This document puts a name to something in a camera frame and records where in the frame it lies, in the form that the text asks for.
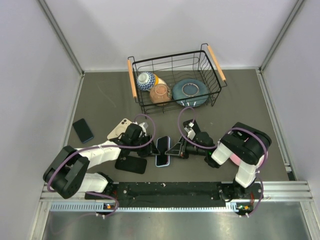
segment plate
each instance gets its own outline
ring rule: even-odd
[[[201,96],[205,94],[209,94],[207,86],[203,82],[194,78],[183,79],[175,84],[172,89],[173,99],[177,100],[176,102],[184,107],[197,107],[204,104],[209,97],[208,95]]]

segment gray floor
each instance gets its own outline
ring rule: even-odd
[[[250,218],[233,212],[118,212],[105,220],[94,213],[79,219],[83,214],[50,212],[43,240],[311,240],[299,202],[263,202]]]
[[[267,133],[273,144],[269,149],[268,162],[261,170],[264,181],[287,181],[288,176],[278,147],[266,103],[255,70],[225,70],[228,87],[222,89],[215,105],[196,108],[196,121],[202,131],[208,132],[215,143],[236,122],[242,122]],[[156,123],[156,138],[170,136],[172,144],[180,134],[177,118],[180,109],[150,115]],[[109,132],[123,119],[133,120],[141,109],[132,97],[128,72],[86,73],[77,104],[74,122],[84,118],[91,128],[94,139],[82,144],[71,129],[68,144],[83,148],[103,143]],[[192,111],[186,111],[182,121],[191,119]],[[237,167],[228,161],[219,169],[209,167],[202,156],[189,159],[171,158],[167,167],[156,167],[155,158],[149,157],[145,174],[115,169],[109,161],[93,167],[89,172],[104,172],[120,182],[209,182],[232,181]]]

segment black wire basket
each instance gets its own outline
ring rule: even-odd
[[[204,46],[207,46],[223,85],[221,85],[207,53],[203,50]],[[135,57],[130,56],[128,57],[128,71],[132,95],[135,102],[140,105],[141,111],[144,114],[164,113],[169,110],[188,107],[189,102],[191,101],[190,99],[199,97],[206,98],[206,96],[207,98],[204,104],[210,104],[213,106],[221,92],[221,89],[227,86],[226,78],[220,68],[220,65],[211,47],[207,43],[202,44],[201,49],[198,51],[154,57],[145,60],[136,61]],[[196,79],[205,84],[208,89],[208,93],[180,99],[172,99],[170,101],[161,102],[161,104],[153,103],[151,101],[149,91],[142,91],[137,85],[138,76],[143,72],[154,73],[160,79],[164,80],[171,90],[174,85],[181,80],[190,78]]]

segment phone screen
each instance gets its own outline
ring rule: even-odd
[[[72,126],[74,127],[76,134],[83,144],[94,138],[94,135],[92,134],[88,124],[86,123],[86,120],[84,120],[83,118],[79,121],[74,122]]]
[[[158,148],[160,155],[157,155],[155,158],[156,166],[163,166],[169,163],[169,156],[165,155],[165,152],[169,149],[169,137],[164,136],[158,138],[156,141],[156,147]]]

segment white wall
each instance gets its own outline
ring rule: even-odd
[[[320,210],[320,1],[307,0],[265,78],[295,173],[309,182]]]
[[[0,239],[27,239],[79,74],[35,0],[0,4]]]
[[[222,67],[260,66],[296,0],[46,0],[85,70],[198,50]]]

